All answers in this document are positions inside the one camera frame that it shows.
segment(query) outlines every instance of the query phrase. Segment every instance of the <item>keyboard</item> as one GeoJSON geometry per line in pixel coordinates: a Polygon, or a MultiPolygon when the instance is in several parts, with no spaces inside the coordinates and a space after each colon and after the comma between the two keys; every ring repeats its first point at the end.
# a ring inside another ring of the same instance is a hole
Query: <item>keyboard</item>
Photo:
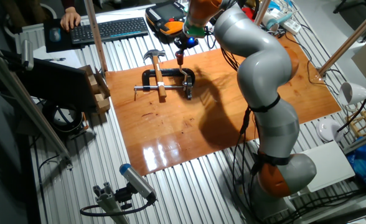
{"type": "MultiPolygon", "coordinates": [[[[98,29],[102,42],[148,35],[146,22],[142,17],[102,22],[98,24],[98,29]]],[[[71,30],[71,41],[72,44],[93,44],[95,40],[90,25],[71,30]]]]}

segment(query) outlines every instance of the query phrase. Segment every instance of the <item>wooden hammer handle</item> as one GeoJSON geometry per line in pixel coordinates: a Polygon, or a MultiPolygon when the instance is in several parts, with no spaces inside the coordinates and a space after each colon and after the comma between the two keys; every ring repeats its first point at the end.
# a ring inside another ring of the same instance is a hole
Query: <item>wooden hammer handle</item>
{"type": "Polygon", "coordinates": [[[159,68],[158,56],[152,57],[152,63],[154,64],[154,70],[156,71],[156,80],[157,80],[159,97],[165,98],[166,91],[165,91],[165,86],[164,86],[164,79],[162,78],[162,73],[159,68]]]}

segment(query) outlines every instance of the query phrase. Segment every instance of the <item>wooden table surface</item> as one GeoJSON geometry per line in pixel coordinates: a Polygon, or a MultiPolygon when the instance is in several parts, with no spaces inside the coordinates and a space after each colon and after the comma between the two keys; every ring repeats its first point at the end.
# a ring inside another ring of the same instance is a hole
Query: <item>wooden table surface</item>
{"type": "MultiPolygon", "coordinates": [[[[324,85],[309,83],[307,57],[301,48],[285,37],[279,41],[294,51],[300,61],[296,76],[278,89],[280,96],[294,106],[299,122],[339,111],[324,85]]],[[[166,61],[160,67],[176,68],[177,62],[166,61]]],[[[142,85],[141,74],[153,69],[152,65],[106,73],[130,163],[141,175],[231,147],[238,139],[247,104],[238,88],[236,71],[219,49],[185,57],[184,67],[195,73],[190,101],[183,91],[177,90],[167,90],[165,103],[159,102],[157,91],[139,91],[135,100],[133,87],[142,85]]],[[[309,71],[313,82],[322,82],[311,64],[309,71]]],[[[180,85],[182,80],[164,77],[164,81],[166,85],[180,85]]],[[[247,139],[253,139],[254,133],[251,121],[247,139]]]]}

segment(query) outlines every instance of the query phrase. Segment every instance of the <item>white lamp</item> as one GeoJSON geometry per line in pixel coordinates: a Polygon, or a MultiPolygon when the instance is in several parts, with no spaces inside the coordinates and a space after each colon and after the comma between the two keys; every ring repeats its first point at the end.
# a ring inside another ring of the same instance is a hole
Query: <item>white lamp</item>
{"type": "Polygon", "coordinates": [[[342,139],[344,136],[342,130],[348,126],[350,122],[353,121],[353,119],[355,119],[355,117],[361,112],[365,105],[366,88],[358,84],[345,82],[340,86],[338,99],[344,106],[356,104],[363,100],[364,102],[356,114],[352,116],[350,121],[346,122],[346,124],[342,127],[336,120],[330,118],[323,119],[317,124],[317,135],[325,142],[330,142],[332,140],[339,142],[342,139]]]}

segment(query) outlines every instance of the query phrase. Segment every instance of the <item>metal pole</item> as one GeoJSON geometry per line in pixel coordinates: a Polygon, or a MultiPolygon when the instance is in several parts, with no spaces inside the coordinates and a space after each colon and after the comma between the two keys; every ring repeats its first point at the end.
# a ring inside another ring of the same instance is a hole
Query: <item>metal pole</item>
{"type": "Polygon", "coordinates": [[[85,0],[85,7],[89,17],[91,32],[93,33],[93,38],[95,40],[98,58],[100,59],[101,72],[107,72],[108,71],[107,63],[106,58],[104,56],[103,45],[101,44],[100,31],[98,30],[95,8],[93,7],[93,1],[85,0]]]}
{"type": "Polygon", "coordinates": [[[63,142],[56,135],[53,128],[47,122],[46,118],[39,110],[39,108],[34,104],[29,95],[28,91],[21,83],[20,79],[14,72],[10,72],[6,63],[0,58],[0,80],[11,92],[11,94],[16,98],[17,102],[21,105],[22,109],[28,114],[32,121],[36,124],[42,134],[45,136],[53,147],[61,154],[63,158],[70,160],[70,153],[64,146],[63,142]]]}
{"type": "Polygon", "coordinates": [[[259,9],[258,15],[256,15],[256,18],[255,18],[255,21],[254,21],[254,23],[257,26],[260,26],[260,23],[262,22],[263,16],[265,16],[266,11],[269,8],[270,2],[271,2],[271,0],[264,0],[262,2],[261,8],[259,9]]]}
{"type": "Polygon", "coordinates": [[[342,46],[331,56],[331,58],[319,69],[321,77],[331,68],[333,64],[349,49],[350,46],[364,33],[366,30],[366,20],[356,29],[356,31],[342,44],[342,46]]]}
{"type": "Polygon", "coordinates": [[[344,152],[344,154],[348,154],[348,153],[364,146],[365,144],[366,144],[366,136],[356,142],[353,142],[351,145],[345,147],[343,149],[343,152],[344,152]]]}

